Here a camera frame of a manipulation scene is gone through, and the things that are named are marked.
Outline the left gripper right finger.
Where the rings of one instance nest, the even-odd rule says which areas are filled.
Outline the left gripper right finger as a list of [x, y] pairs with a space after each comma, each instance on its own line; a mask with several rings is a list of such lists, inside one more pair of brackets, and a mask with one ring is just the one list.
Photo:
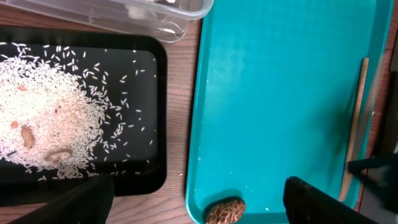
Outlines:
[[283, 203], [290, 224], [377, 224], [296, 176], [285, 181]]

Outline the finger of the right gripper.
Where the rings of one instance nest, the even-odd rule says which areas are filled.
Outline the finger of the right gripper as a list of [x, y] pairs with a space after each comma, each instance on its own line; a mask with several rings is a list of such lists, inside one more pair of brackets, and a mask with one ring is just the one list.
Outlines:
[[397, 211], [397, 154], [348, 162], [348, 172], [382, 203]]

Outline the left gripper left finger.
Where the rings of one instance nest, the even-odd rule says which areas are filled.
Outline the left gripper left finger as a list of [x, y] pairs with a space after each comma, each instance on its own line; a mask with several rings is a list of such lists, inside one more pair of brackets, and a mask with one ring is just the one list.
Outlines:
[[100, 174], [9, 224], [104, 224], [114, 199], [109, 174]]

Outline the brown food scrap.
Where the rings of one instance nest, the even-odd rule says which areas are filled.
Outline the brown food scrap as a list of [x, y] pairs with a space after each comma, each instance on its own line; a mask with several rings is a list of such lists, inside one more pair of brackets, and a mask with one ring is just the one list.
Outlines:
[[218, 202], [206, 215], [206, 224], [237, 223], [244, 215], [246, 204], [241, 198]]

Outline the white napkin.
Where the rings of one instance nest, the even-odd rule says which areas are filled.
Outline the white napkin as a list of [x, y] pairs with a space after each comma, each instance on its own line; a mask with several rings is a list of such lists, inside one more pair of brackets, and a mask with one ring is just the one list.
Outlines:
[[[166, 6], [173, 6], [176, 0], [146, 0], [149, 2], [159, 3]], [[128, 16], [131, 19], [138, 19], [138, 20], [157, 20], [158, 16], [154, 11], [148, 11], [139, 7], [125, 5], [125, 8], [128, 11]]]

